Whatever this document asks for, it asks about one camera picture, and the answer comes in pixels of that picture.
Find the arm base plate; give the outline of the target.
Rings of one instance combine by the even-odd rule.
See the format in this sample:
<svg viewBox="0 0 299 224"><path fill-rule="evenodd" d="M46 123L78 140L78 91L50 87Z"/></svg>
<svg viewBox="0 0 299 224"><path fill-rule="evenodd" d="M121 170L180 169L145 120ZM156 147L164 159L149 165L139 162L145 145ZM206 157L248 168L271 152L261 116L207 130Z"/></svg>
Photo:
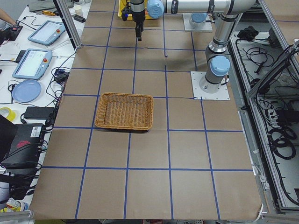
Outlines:
<svg viewBox="0 0 299 224"><path fill-rule="evenodd" d="M207 13L184 13L184 29L188 32L212 32L212 21Z"/></svg>
<svg viewBox="0 0 299 224"><path fill-rule="evenodd" d="M206 72L191 71L191 81L195 100L230 100L225 78L219 84L211 84Z"/></svg>

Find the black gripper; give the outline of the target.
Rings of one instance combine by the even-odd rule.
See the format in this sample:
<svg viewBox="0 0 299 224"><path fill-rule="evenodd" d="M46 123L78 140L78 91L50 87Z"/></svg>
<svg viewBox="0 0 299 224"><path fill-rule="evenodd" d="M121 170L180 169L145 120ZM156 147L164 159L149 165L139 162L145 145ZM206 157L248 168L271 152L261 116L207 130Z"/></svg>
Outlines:
<svg viewBox="0 0 299 224"><path fill-rule="evenodd" d="M144 2L127 2L121 11L123 21L128 19L128 15L132 15L132 19L136 22L135 35L137 41L142 41L143 21L145 20Z"/></svg>

